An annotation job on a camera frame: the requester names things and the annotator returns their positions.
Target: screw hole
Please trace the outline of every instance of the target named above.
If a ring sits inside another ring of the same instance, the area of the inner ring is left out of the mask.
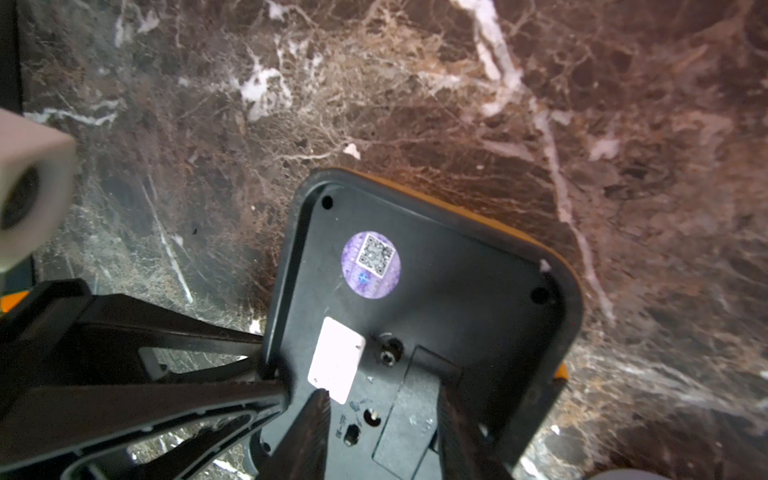
[[[549,300],[549,290],[545,289],[544,287],[537,286],[531,292],[531,300],[533,300],[533,303],[536,305],[544,305],[547,303],[547,300]]]
[[[367,409],[362,417],[366,420],[366,423],[372,427],[377,427],[382,424],[382,418],[376,410]]]
[[[346,435],[344,435],[344,444],[348,447],[357,444],[360,437],[360,427],[352,424],[346,428]]]
[[[379,361],[384,366],[394,366],[400,361],[402,357],[403,345],[400,340],[389,339],[386,344],[382,346],[382,351],[379,354]]]

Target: orange trim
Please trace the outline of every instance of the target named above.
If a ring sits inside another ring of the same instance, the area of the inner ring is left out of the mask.
[[[568,367],[565,366],[565,363],[560,364],[560,368],[555,373],[554,377],[556,379],[565,379],[566,382],[568,381]]]
[[[29,292],[18,292],[0,297],[0,312],[10,312],[11,309],[17,306],[28,294]]]

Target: brown marble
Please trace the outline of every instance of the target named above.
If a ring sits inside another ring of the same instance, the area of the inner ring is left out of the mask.
[[[497,0],[497,45],[449,0],[19,3],[25,110],[81,159],[43,278],[257,328],[299,182],[378,174],[583,277],[516,478],[768,477],[768,2]]]

